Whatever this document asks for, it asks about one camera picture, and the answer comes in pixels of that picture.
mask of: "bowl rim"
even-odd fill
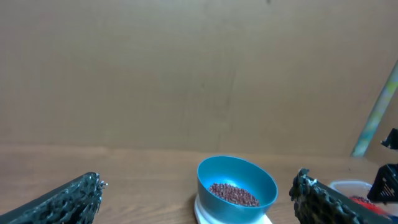
[[[213,193],[211,193],[211,192],[209,191],[209,189],[207,189],[206,187],[204,187],[204,188],[206,189],[206,191],[207,191],[208,193],[210,193],[213,197],[216,197],[216,198],[220,199],[221,201],[226,202],[226,203],[229,204],[229,205],[236,206],[236,207],[238,207],[238,208],[259,209],[259,208],[269,207],[270,205],[272,205],[273,203],[275,203],[275,201],[276,201],[277,198],[278,198],[278,194],[279,194],[279,193],[278,193],[278,185],[276,184],[276,181],[274,180],[274,178],[273,178],[267,171],[265,171],[263,168],[259,167],[258,165],[254,164],[254,163],[252,163],[252,162],[249,162],[249,161],[247,161],[247,160],[245,160],[245,159],[242,159],[242,158],[240,158],[240,157],[236,157],[236,156],[217,155],[217,156],[210,156],[210,157],[207,157],[206,159],[202,160],[202,161],[199,163],[198,169],[197,169],[197,177],[198,177],[198,180],[200,181],[200,184],[201,184],[202,186],[204,186],[204,185],[203,185],[203,182],[201,181],[201,178],[199,177],[199,167],[200,167],[205,161],[207,161],[208,159],[212,159],[212,158],[215,158],[215,157],[229,157],[229,158],[233,158],[233,159],[239,159],[239,160],[242,160],[242,161],[244,161],[244,162],[248,162],[248,163],[250,163],[251,165],[256,166],[258,169],[260,169],[260,170],[262,170],[263,172],[265,172],[265,173],[271,178],[271,180],[273,181],[273,183],[274,183],[274,185],[275,185],[276,194],[275,194],[274,198],[273,198],[269,203],[267,203],[267,204],[265,204],[265,205],[256,206],[256,207],[248,207],[248,206],[243,206],[243,205],[237,205],[237,204],[231,203],[231,202],[229,202],[229,201],[227,201],[227,200],[224,200],[224,199],[222,199],[222,198],[220,198],[220,197],[217,197],[217,196],[215,196]]]

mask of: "red object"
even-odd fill
[[[375,212],[379,215],[388,215],[387,212],[385,212],[383,209],[377,207],[375,204],[371,203],[371,202],[365,202],[364,200],[360,200],[358,198],[355,197],[351,197],[349,198],[351,200],[353,200],[354,202],[364,206],[365,208],[369,209],[372,212]]]

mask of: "brown backdrop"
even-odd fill
[[[3,0],[0,142],[349,155],[396,0]]]

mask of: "white base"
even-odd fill
[[[197,195],[195,199],[194,209],[195,216],[197,217],[198,224],[225,224],[223,222],[218,221],[214,217],[212,217],[206,210],[202,207],[199,200],[199,195]],[[264,214],[260,219],[252,223],[246,224],[272,224],[266,214]]]

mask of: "clear plastic container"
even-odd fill
[[[346,197],[360,196],[367,198],[372,185],[361,180],[336,180],[329,184],[329,187]],[[398,216],[398,204],[389,203],[375,203],[379,208],[386,211],[388,214]]]

